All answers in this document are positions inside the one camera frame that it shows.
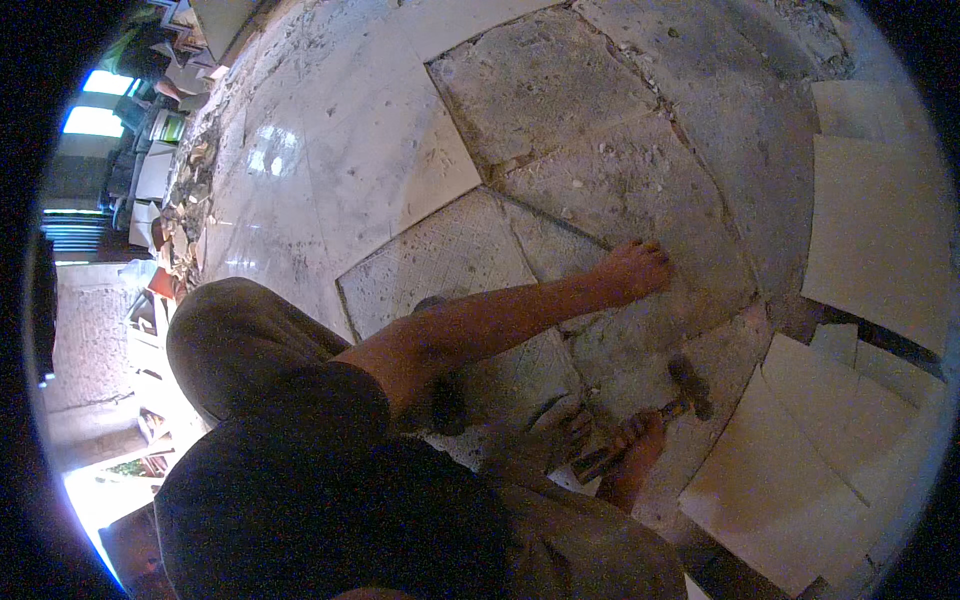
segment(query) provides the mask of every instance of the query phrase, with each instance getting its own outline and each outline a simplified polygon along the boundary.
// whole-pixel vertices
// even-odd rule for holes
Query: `red object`
[[[167,273],[163,267],[157,267],[154,278],[150,280],[147,289],[154,294],[160,294],[168,300],[174,299],[174,276]]]

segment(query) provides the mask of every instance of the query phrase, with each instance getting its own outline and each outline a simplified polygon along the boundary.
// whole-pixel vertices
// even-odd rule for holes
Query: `concrete floor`
[[[676,497],[773,332],[809,341],[819,315],[799,296],[809,82],[901,72],[845,52],[819,3],[789,18],[752,0],[390,4],[282,2],[214,87],[188,133],[219,138],[203,280],[249,277],[359,340],[425,296],[551,280],[659,238],[673,290],[478,367],[473,422],[582,400],[611,424],[670,401],[665,365],[685,352],[715,417],[669,427],[634,517],[703,565],[715,544]],[[434,441],[469,462],[478,439]]]

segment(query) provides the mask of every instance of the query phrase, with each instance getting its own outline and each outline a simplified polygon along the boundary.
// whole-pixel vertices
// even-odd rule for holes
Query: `hand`
[[[663,420],[657,411],[642,411],[630,417],[613,439],[614,448],[624,448],[620,462],[600,482],[597,497],[629,514],[650,467],[663,452]]]
[[[663,419],[658,411],[641,411],[620,426],[612,446],[627,448],[617,470],[642,470],[644,473],[663,452],[665,443]]]
[[[635,240],[614,248],[590,274],[610,306],[626,306],[669,287],[673,265],[660,242],[641,244]]]

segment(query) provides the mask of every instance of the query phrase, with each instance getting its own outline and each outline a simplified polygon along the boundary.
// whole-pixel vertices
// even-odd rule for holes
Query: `wall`
[[[122,324],[139,288],[117,275],[122,263],[57,268],[55,379],[39,413],[59,463],[77,468],[146,447],[131,396],[127,330]]]

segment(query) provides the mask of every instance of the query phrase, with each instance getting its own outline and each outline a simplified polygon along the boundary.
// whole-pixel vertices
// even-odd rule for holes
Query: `tile grout line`
[[[651,84],[650,81],[652,81],[652,78],[650,81],[648,81],[648,79],[644,76],[642,69],[640,69],[640,67],[636,64],[636,62],[632,58],[625,55],[624,52],[620,50],[620,47],[613,42],[613,38],[610,37],[610,35],[608,35],[603,30],[601,30],[599,27],[589,22],[589,20],[587,20],[587,18],[583,16],[580,12],[574,10],[572,7],[573,4],[574,2],[570,2],[569,3],[570,6],[566,7],[565,9],[575,14],[577,18],[579,18],[584,23],[586,23],[589,26],[589,28],[593,30],[596,34],[605,37],[607,39],[607,52],[611,55],[611,57],[617,63],[623,65],[627,70],[629,70],[635,76],[639,77],[643,81],[643,83],[647,86],[647,88],[654,93],[654,95],[657,98],[657,106],[652,110],[652,112],[663,111],[665,113],[667,120],[670,122],[670,127],[673,130],[674,136],[677,138],[680,144],[684,148],[686,148],[688,152],[690,152],[693,155],[693,159],[697,162],[700,168],[704,170],[704,173],[707,174],[707,177],[710,179],[710,182],[713,183],[713,187],[716,189],[717,196],[720,200],[720,206],[722,210],[721,223],[723,224],[724,229],[726,229],[729,233],[733,235],[733,242],[736,245],[737,249],[740,251],[740,254],[744,257],[746,263],[749,265],[751,275],[753,275],[754,277],[754,286],[757,290],[759,290],[760,278],[759,278],[759,270],[756,266],[756,259],[754,258],[753,254],[751,252],[748,252],[748,249],[745,248],[745,242],[744,242],[745,238],[743,236],[743,233],[740,231],[739,225],[736,223],[736,219],[733,216],[733,212],[730,208],[730,202],[727,199],[726,193],[724,193],[723,188],[719,184],[719,181],[717,180],[716,176],[713,174],[713,171],[709,168],[707,163],[704,161],[703,157],[697,153],[697,149],[693,145],[693,142],[690,141],[689,135],[686,134],[686,131],[684,130],[683,125],[677,119],[677,112],[676,110],[674,110],[674,107],[678,103],[674,103],[669,99],[667,99],[666,96],[661,93],[660,88],[656,84]]]

